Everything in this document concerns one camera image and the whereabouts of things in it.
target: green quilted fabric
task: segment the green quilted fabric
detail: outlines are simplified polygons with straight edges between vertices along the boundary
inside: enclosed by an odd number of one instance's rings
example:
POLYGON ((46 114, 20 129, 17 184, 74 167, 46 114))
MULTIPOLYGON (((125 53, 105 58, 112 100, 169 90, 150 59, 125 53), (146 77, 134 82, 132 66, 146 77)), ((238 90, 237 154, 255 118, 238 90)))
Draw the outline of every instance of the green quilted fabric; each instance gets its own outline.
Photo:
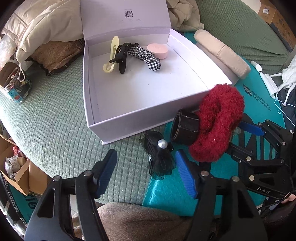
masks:
MULTIPOLYGON (((16 144, 49 176, 79 175, 101 160, 110 148, 118 164, 101 203, 142 204, 150 175, 148 155, 139 143, 142 134, 102 145, 87 128, 82 93, 82 62, 46 77, 36 66, 28 71, 32 91, 19 105, 0 93, 0 119, 16 144)), ((155 130, 164 131, 164 126, 155 130)))
POLYGON ((288 58, 276 33, 241 0, 196 0, 200 22, 217 39, 247 60, 275 74, 288 58))

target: brown plush fabric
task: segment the brown plush fabric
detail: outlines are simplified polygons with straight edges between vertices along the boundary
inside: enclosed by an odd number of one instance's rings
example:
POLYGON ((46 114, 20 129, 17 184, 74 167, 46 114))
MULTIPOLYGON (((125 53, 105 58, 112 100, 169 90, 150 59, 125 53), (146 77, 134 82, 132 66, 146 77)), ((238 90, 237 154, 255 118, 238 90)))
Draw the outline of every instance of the brown plush fabric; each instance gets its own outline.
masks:
POLYGON ((83 39, 70 42, 50 41, 37 48, 30 59, 39 63, 49 76, 68 68, 83 53, 83 49, 83 39))
MULTIPOLYGON (((129 203, 107 203, 98 212, 110 241, 183 241, 192 221, 129 203)), ((78 213, 72 220, 76 237, 82 238, 78 213)))

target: scrunchie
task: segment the scrunchie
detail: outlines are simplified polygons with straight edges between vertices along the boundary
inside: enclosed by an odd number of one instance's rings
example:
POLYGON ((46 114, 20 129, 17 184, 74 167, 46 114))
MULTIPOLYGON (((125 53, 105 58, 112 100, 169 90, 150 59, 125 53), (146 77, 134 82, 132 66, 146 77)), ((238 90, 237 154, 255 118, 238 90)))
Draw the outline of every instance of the scrunchie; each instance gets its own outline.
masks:
POLYGON ((150 70, 158 71, 161 67, 160 59, 142 47, 134 45, 129 48, 128 54, 143 60, 148 65, 150 70))
POLYGON ((242 120, 244 98, 235 87, 216 85, 204 97, 196 114, 200 132, 189 147, 192 157, 199 162, 217 161, 227 150, 232 131, 242 120))

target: person's hand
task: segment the person's hand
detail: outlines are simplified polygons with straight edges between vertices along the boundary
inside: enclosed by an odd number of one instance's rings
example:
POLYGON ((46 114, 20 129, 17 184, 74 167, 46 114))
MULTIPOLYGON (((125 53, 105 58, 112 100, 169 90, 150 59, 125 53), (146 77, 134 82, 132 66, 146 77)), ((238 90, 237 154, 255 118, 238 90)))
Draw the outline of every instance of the person's hand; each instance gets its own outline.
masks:
POLYGON ((296 198, 296 196, 294 194, 291 194, 286 200, 282 201, 282 203, 287 203, 287 202, 291 202, 296 198))

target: white pearl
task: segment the white pearl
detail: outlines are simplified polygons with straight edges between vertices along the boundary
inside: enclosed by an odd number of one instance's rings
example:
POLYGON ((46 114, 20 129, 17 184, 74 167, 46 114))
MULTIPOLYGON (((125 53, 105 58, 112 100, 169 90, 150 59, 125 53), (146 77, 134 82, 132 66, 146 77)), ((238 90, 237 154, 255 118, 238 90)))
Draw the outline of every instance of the white pearl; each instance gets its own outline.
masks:
POLYGON ((168 147, 168 143, 166 140, 161 139, 157 142, 157 145, 162 148, 162 149, 166 149, 168 147))

